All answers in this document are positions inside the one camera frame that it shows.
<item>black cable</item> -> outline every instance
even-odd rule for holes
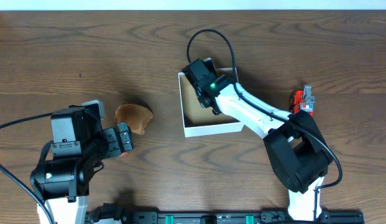
[[[94,173],[97,173],[97,172],[101,171],[102,169],[104,169],[104,163],[102,161],[100,161],[100,164],[101,164],[100,169],[96,170]]]
[[[50,150],[50,146],[51,146],[52,144],[53,144],[53,140],[47,142],[47,143],[43,146],[43,148],[42,148],[42,150],[41,150],[41,155],[40,155],[39,161],[38,161],[39,164],[45,162],[46,157],[48,156],[48,153],[49,153],[49,150]]]
[[[21,180],[19,180],[17,177],[15,177],[11,172],[9,172],[4,166],[0,164],[0,171],[2,171],[4,174],[6,174],[10,179],[12,179],[14,182],[16,182],[20,187],[22,187],[37,203],[41,208],[44,210],[46,216],[48,217],[50,224],[55,224],[55,222],[52,220],[48,209],[45,207],[45,205],[41,202],[41,200],[38,198],[36,194],[31,191],[30,188],[28,188]]]
[[[13,124],[21,123],[24,121],[31,121],[33,119],[43,118],[43,117],[50,116],[50,115],[52,115],[52,113],[32,116],[30,118],[18,119],[16,121],[11,121],[9,123],[0,125],[0,129],[8,127],[8,126],[13,125]],[[21,180],[19,180],[16,176],[14,176],[10,171],[8,171],[1,164],[0,164],[0,171],[2,171],[5,175],[7,175],[10,179],[12,179],[15,183],[17,183],[21,188],[23,188],[39,204],[39,206],[41,206],[42,210],[44,211],[45,215],[47,216],[47,218],[49,220],[49,224],[55,224],[55,221],[50,216],[50,213],[49,213],[48,209],[45,207],[44,203],[42,203],[42,201],[38,198],[38,196],[36,194],[33,193],[33,191],[31,191],[30,188],[28,188]]]
[[[6,128],[6,127],[8,127],[10,125],[13,125],[13,124],[18,124],[18,123],[21,123],[21,122],[24,122],[24,121],[31,121],[33,119],[38,119],[38,118],[44,118],[44,117],[50,116],[50,115],[52,115],[52,113],[41,114],[41,115],[29,117],[29,118],[18,119],[18,120],[11,121],[9,123],[0,125],[0,129]]]
[[[302,133],[312,137],[314,140],[318,141],[321,144],[321,146],[323,147],[322,149],[327,151],[331,155],[331,157],[334,159],[335,164],[336,164],[336,166],[338,168],[338,179],[336,179],[334,182],[332,182],[330,184],[325,184],[325,185],[320,185],[320,186],[315,187],[315,208],[314,208],[313,212],[314,212],[314,216],[315,216],[315,219],[316,219],[317,194],[319,193],[319,189],[325,189],[327,187],[333,187],[333,186],[337,185],[338,183],[340,183],[340,181],[342,180],[343,171],[342,171],[342,166],[341,166],[341,163],[339,162],[339,159],[335,156],[334,152],[332,150],[330,150],[330,148],[327,145],[325,145],[325,143],[323,143],[321,140],[319,140],[316,137],[316,134],[312,130],[310,130],[308,128],[304,128],[304,127],[300,126],[299,124],[295,124],[292,121],[288,122],[289,120],[286,120],[284,118],[278,117],[278,116],[274,115],[271,112],[268,112],[268,111],[266,111],[266,110],[264,110],[262,108],[257,107],[255,104],[253,104],[249,100],[247,100],[242,93],[239,92],[239,90],[237,89],[236,59],[235,59],[235,56],[234,56],[234,51],[233,51],[233,49],[231,47],[230,41],[222,33],[220,33],[219,31],[214,30],[214,29],[203,29],[203,30],[198,31],[197,33],[195,33],[191,37],[190,41],[187,44],[187,51],[186,51],[187,52],[187,60],[188,60],[189,63],[191,63],[190,56],[189,56],[191,42],[193,41],[193,39],[198,34],[200,34],[202,32],[214,32],[214,33],[220,35],[224,39],[224,41],[226,41],[227,45],[229,46],[230,53],[231,53],[231,60],[232,60],[232,76],[233,76],[233,79],[235,81],[234,82],[234,90],[236,91],[236,93],[238,94],[240,99],[244,100],[248,105],[250,105],[251,107],[253,107],[253,108],[257,109],[257,110],[259,110],[263,114],[266,114],[270,118],[274,118],[274,119],[279,120],[281,122],[287,123],[288,125],[292,126],[295,130],[300,131],[300,132],[302,132]]]

